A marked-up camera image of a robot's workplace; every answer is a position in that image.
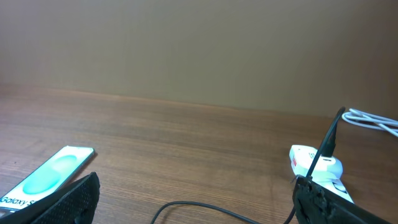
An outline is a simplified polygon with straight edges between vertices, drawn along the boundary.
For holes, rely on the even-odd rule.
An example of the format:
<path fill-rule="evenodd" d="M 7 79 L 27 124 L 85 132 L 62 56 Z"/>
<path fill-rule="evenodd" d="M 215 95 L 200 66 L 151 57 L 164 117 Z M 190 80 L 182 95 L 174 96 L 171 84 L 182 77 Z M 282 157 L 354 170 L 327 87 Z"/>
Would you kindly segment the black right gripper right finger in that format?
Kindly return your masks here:
<path fill-rule="evenodd" d="M 299 224 L 389 224 L 301 175 L 292 200 Z"/>

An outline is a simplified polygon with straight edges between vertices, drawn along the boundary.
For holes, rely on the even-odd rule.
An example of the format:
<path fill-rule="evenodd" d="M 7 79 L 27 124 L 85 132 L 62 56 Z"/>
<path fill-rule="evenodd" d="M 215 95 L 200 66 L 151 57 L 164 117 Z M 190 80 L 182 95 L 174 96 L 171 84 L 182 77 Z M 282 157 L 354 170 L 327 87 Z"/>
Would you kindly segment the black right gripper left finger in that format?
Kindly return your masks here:
<path fill-rule="evenodd" d="M 92 172 L 47 197 L 1 218 L 1 224 L 92 224 L 100 181 Z"/>

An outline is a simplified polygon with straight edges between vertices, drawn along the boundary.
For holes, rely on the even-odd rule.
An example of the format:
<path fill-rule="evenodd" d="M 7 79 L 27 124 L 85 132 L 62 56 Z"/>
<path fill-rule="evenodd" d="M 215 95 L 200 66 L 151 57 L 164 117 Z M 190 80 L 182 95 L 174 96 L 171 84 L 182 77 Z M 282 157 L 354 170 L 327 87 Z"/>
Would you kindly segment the smartphone with cyan screen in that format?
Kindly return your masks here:
<path fill-rule="evenodd" d="M 90 158 L 92 147 L 65 146 L 1 197 L 1 210 L 16 212 L 63 187 Z"/>

